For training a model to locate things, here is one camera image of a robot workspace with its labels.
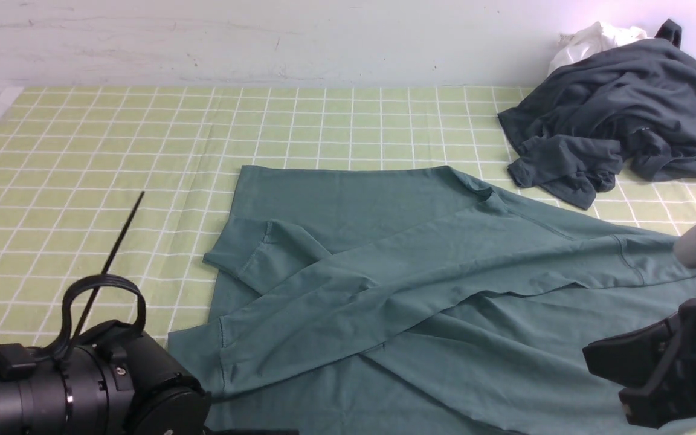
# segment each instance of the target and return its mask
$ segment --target dark gray garment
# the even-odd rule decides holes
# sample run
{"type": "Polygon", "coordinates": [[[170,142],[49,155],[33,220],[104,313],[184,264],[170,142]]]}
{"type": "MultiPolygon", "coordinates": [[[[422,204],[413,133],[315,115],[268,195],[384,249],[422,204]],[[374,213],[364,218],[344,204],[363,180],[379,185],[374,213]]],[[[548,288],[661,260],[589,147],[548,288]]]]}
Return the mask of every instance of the dark gray garment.
{"type": "MultiPolygon", "coordinates": [[[[506,137],[517,153],[538,146],[549,148],[559,136],[569,147],[587,149],[587,140],[616,140],[616,156],[633,158],[630,168],[647,181],[696,177],[696,60],[665,39],[644,39],[596,53],[563,66],[516,108],[498,115],[506,137]],[[537,138],[533,146],[523,144],[537,138]],[[575,146],[577,141],[582,145],[575,146]]],[[[571,153],[571,166],[588,168],[588,153],[571,153]]],[[[530,182],[577,207],[587,208],[568,174],[547,172],[549,162],[533,156],[536,174],[547,181],[530,182]]],[[[601,179],[592,171],[578,179],[601,179]]],[[[609,190],[613,184],[592,184],[609,190]]]]}
{"type": "Polygon", "coordinates": [[[622,145],[616,140],[588,140],[555,135],[520,144],[523,153],[507,168],[517,187],[543,185],[569,204],[588,209],[597,192],[614,188],[622,171],[622,145]]]}
{"type": "Polygon", "coordinates": [[[696,297],[675,240],[447,166],[244,166],[205,254],[221,270],[209,323],[169,352],[215,394],[215,429],[682,433],[696,419],[627,425],[582,357],[696,297]]]}

